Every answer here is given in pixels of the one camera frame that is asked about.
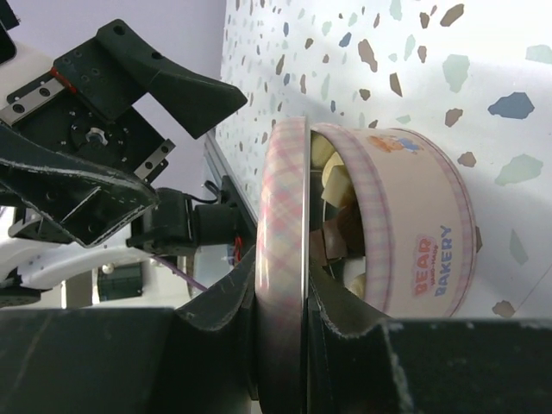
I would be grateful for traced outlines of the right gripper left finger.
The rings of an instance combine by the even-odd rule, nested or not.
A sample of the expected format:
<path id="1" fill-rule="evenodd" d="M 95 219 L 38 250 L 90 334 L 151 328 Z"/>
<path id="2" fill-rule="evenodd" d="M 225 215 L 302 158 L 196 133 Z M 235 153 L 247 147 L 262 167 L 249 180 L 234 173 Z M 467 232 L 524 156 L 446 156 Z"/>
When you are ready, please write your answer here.
<path id="1" fill-rule="evenodd" d="M 255 253 L 173 308 L 6 310 L 4 413 L 248 413 Z"/>

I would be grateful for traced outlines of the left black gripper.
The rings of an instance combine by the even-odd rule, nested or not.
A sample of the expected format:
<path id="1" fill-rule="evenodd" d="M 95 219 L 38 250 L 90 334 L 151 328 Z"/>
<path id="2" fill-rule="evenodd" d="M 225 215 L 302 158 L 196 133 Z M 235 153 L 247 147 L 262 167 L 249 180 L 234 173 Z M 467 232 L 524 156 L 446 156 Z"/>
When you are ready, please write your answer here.
<path id="1" fill-rule="evenodd" d="M 239 88 L 173 62 L 121 19 L 57 58 L 51 74 L 7 89 L 27 138 L 1 126 L 2 206 L 36 211 L 85 248 L 157 203 L 132 223 L 129 247 L 185 255 L 234 238 L 237 209 L 219 199 L 161 188 L 159 202 L 147 183 L 167 167 L 173 143 L 131 107 L 148 93 L 197 139 L 248 102 Z"/>

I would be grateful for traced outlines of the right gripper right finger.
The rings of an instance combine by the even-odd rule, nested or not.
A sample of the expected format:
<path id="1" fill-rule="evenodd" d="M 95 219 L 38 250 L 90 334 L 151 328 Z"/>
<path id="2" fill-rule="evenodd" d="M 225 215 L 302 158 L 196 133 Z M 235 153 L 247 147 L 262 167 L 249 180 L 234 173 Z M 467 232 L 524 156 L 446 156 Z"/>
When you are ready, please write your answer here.
<path id="1" fill-rule="evenodd" d="M 548 413 L 547 319 L 390 318 L 310 266 L 314 413 Z"/>

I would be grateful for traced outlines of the white oval chocolate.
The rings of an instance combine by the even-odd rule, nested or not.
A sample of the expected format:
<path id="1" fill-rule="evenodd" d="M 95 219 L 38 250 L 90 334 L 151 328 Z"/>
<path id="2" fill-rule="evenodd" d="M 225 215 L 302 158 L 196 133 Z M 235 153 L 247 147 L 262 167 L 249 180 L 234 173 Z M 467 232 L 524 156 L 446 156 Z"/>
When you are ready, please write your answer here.
<path id="1" fill-rule="evenodd" d="M 364 299 L 366 291 L 366 262 L 364 257 L 345 260 L 343 284 L 357 298 Z"/>
<path id="2" fill-rule="evenodd" d="M 310 135 L 310 163 L 315 169 L 323 169 L 331 156 L 336 152 L 333 144 L 318 132 Z"/>

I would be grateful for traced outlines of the brown square chocolate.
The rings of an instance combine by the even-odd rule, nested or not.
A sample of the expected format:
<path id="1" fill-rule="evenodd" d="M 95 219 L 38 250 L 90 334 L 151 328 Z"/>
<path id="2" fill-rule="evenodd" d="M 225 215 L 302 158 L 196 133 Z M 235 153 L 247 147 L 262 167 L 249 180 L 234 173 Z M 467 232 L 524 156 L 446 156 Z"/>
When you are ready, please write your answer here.
<path id="1" fill-rule="evenodd" d="M 335 222 L 325 222 L 320 229 L 310 232 L 310 257 L 319 265 L 327 266 L 348 255 L 348 248 Z"/>

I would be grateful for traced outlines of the round silver tin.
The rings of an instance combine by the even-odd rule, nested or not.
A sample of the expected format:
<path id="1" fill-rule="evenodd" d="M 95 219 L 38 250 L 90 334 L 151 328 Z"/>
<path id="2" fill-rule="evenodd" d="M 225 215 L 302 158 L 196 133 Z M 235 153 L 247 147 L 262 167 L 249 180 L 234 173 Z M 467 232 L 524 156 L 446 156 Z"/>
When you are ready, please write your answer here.
<path id="1" fill-rule="evenodd" d="M 474 211 L 461 175 L 408 129 L 318 123 L 351 178 L 365 240 L 364 301 L 390 317 L 451 317 L 476 260 Z"/>

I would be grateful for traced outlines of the brown bar chocolate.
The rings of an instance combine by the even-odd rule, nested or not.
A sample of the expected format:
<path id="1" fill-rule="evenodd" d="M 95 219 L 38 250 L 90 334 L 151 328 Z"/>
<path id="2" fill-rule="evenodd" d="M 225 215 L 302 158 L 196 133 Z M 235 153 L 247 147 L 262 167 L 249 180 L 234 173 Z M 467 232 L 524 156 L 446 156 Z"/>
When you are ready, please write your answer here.
<path id="1" fill-rule="evenodd" d="M 351 204 L 340 210 L 336 216 L 336 226 L 348 251 L 352 255 L 363 256 L 365 238 L 359 205 Z"/>

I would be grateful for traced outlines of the white cube chocolate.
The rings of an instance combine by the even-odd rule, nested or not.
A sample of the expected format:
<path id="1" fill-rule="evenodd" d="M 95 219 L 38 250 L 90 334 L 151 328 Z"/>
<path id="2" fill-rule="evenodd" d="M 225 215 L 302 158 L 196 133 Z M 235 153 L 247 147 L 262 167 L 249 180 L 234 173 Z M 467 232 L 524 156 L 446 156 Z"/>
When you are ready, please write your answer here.
<path id="1" fill-rule="evenodd" d="M 344 165 L 331 169 L 322 200 L 336 208 L 343 208 L 354 201 L 354 187 Z"/>

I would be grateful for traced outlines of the round silver tin lid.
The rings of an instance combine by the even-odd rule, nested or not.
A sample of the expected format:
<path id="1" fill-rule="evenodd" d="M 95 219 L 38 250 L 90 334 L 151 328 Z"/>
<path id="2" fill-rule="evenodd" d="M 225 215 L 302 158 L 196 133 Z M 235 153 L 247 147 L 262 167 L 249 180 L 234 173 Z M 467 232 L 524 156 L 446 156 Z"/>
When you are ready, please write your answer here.
<path id="1" fill-rule="evenodd" d="M 258 393 L 265 413 L 306 411 L 309 150 L 304 117 L 275 124 L 262 175 L 255 265 Z"/>

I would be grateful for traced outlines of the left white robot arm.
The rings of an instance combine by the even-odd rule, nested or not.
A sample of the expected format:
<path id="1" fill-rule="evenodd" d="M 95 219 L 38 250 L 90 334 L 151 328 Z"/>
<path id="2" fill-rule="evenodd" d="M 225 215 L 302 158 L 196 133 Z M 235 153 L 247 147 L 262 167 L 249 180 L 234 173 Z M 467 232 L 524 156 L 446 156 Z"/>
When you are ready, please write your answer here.
<path id="1" fill-rule="evenodd" d="M 116 19 L 23 84 L 3 79 L 1 304 L 33 304 L 94 268 L 231 244 L 246 225 L 229 179 L 211 200 L 152 186 L 172 141 L 135 109 L 152 96 L 193 138 L 247 101 L 191 72 Z"/>

